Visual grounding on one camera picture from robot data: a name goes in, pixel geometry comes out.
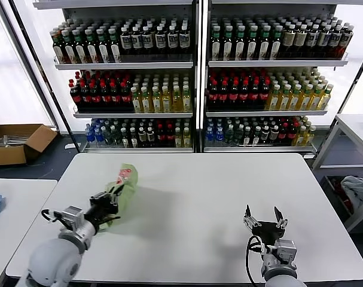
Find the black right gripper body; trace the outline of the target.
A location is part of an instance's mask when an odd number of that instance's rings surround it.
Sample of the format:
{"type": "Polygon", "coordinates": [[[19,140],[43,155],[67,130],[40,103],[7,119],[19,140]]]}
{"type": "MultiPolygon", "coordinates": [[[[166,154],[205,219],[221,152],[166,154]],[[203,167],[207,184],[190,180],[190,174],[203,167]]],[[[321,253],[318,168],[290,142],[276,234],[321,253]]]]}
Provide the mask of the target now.
{"type": "Polygon", "coordinates": [[[277,239],[281,239],[285,230],[281,227],[277,227],[276,222],[260,222],[261,225],[252,227],[252,234],[258,236],[262,242],[275,242],[277,239]]]}

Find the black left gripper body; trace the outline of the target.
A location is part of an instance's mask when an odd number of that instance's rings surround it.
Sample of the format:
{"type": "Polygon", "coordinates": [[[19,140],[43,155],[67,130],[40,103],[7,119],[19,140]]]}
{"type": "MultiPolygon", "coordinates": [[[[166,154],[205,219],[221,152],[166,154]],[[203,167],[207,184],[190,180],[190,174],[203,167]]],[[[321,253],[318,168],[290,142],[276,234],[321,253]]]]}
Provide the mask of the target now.
{"type": "Polygon", "coordinates": [[[118,204],[110,193],[99,193],[90,198],[90,209],[85,213],[85,220],[92,224],[104,224],[120,219],[118,204]]]}

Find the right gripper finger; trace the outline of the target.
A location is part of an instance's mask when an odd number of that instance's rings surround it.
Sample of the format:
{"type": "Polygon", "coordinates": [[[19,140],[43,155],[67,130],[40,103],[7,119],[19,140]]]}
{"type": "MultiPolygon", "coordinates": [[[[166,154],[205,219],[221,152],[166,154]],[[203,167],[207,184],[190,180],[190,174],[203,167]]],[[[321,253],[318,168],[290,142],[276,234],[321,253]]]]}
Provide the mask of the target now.
{"type": "Polygon", "coordinates": [[[282,212],[276,206],[274,207],[274,214],[277,221],[276,228],[284,230],[287,226],[288,220],[283,217],[282,212]]]}
{"type": "Polygon", "coordinates": [[[244,224],[250,229],[252,230],[254,227],[260,227],[261,223],[258,222],[251,214],[251,210],[249,205],[246,205],[246,210],[245,210],[245,214],[243,217],[243,222],[244,224]]]}

